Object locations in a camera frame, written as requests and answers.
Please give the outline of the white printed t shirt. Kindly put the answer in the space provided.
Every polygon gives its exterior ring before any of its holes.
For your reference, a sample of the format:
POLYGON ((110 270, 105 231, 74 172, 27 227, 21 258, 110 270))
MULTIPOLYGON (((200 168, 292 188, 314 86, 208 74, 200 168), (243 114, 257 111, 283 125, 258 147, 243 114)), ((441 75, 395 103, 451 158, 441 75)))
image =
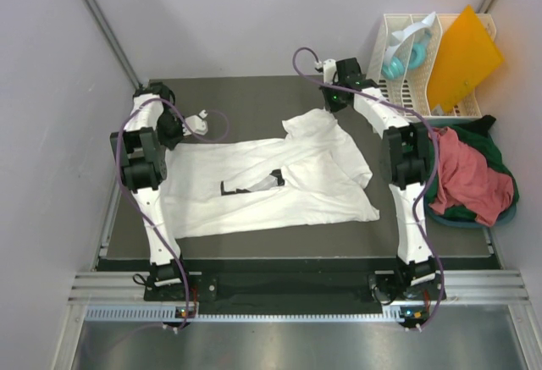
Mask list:
POLYGON ((373 173, 336 117, 313 109, 285 137, 180 144, 166 157, 161 203, 174 238, 379 219, 373 173))

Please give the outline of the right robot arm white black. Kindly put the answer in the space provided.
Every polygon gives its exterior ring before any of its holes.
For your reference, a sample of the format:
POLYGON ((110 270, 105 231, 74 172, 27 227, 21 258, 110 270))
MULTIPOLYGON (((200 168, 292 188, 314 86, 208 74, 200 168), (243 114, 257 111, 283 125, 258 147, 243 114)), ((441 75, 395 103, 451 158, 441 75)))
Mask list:
POLYGON ((375 279, 373 296, 385 304, 399 295, 415 298, 437 271, 434 254, 423 238, 426 224, 419 197, 430 176, 428 129, 411 122, 389 102, 378 83, 364 76, 355 58, 327 59, 318 63, 317 70, 323 75, 321 91, 329 110, 351 106, 381 139, 380 171, 395 203, 399 245, 394 278, 375 279))

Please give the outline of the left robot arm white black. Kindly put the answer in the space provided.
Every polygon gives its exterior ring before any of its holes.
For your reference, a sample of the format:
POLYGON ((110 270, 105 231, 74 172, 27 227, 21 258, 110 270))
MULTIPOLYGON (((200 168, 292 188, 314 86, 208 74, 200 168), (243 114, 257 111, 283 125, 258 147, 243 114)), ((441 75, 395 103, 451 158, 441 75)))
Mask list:
POLYGON ((184 138, 182 122, 174 114, 174 93, 162 82, 139 86, 133 109, 119 132, 110 135, 120 188, 142 216, 150 250, 146 287, 174 299, 191 292, 192 280, 182 266, 182 252, 166 228, 160 185, 167 178, 166 151, 184 138))

